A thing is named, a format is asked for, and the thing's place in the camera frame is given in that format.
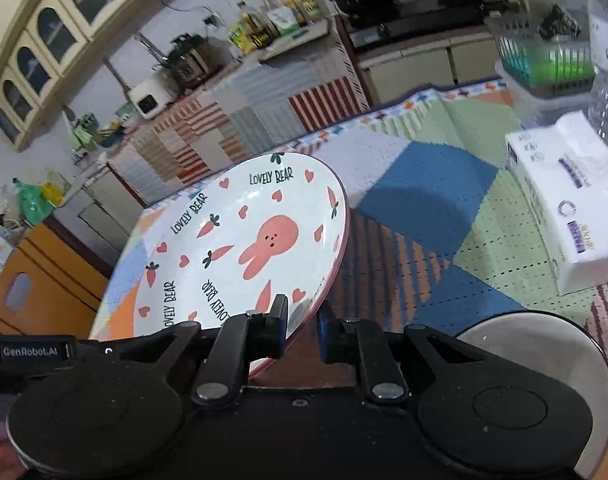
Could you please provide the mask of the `person's left hand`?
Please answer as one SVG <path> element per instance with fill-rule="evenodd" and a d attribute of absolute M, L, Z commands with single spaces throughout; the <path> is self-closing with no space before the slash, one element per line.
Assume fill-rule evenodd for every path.
<path fill-rule="evenodd" d="M 7 434 L 6 424 L 0 422 L 0 480 L 21 478 L 26 467 L 21 463 Z"/>

